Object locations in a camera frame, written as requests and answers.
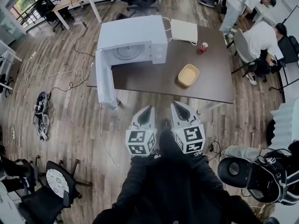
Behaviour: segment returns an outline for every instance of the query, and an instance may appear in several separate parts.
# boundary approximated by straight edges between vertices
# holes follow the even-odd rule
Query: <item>gray pants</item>
[[[226,2],[227,12],[225,14],[223,23],[221,24],[220,31],[223,35],[230,33],[231,28],[233,28],[235,22],[238,20],[240,11],[234,9],[228,2]]]
[[[271,152],[270,149],[253,148],[253,147],[241,147],[241,146],[229,146],[222,151],[224,157],[225,154],[229,156],[234,156],[238,158],[248,159],[250,162],[255,162],[258,155],[265,156],[268,152]]]

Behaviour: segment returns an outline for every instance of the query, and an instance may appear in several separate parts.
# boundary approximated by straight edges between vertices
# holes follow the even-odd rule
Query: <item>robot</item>
[[[188,105],[174,101],[171,104],[175,141],[184,154],[202,154],[205,144],[204,127],[196,112]],[[131,126],[126,131],[126,146],[131,156],[148,156],[157,142],[155,128],[155,108],[147,106],[134,115]]]

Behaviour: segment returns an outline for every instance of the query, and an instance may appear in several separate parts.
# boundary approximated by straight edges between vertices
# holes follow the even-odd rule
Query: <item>dark brown table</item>
[[[204,54],[196,51],[208,43]],[[199,76],[188,88],[178,82],[178,74],[187,64],[199,69]],[[112,67],[114,87],[118,90],[152,92],[214,101],[199,113],[223,103],[234,102],[234,88],[228,51],[220,31],[198,26],[198,45],[172,40],[168,43],[164,64],[151,61],[116,65]],[[87,86],[97,87],[95,66]]]

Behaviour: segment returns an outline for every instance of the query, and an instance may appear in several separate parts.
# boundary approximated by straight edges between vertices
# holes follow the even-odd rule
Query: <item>white sneaker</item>
[[[231,34],[231,33],[228,33],[228,34],[226,34],[225,36],[227,36],[228,38],[234,38],[234,35],[233,34]]]
[[[250,81],[250,83],[251,83],[252,85],[256,85],[256,84],[257,84],[257,83],[256,83],[256,77],[255,77],[255,76],[252,76],[252,75],[250,75],[250,74],[247,74],[246,77],[249,79],[249,81]]]

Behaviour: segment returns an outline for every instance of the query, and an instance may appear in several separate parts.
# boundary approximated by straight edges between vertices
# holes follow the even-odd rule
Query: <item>electronic device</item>
[[[100,104],[116,109],[111,66],[152,61],[165,63],[167,37],[160,15],[128,18],[102,24],[96,51]]]
[[[147,106],[133,116],[131,126],[126,131],[126,146],[133,156],[148,156],[156,140],[155,108]]]
[[[202,154],[206,136],[196,112],[188,105],[174,101],[171,104],[173,128],[171,131],[184,154]],[[126,146],[132,156],[148,156],[157,142],[155,108],[147,106],[133,116],[126,131]]]

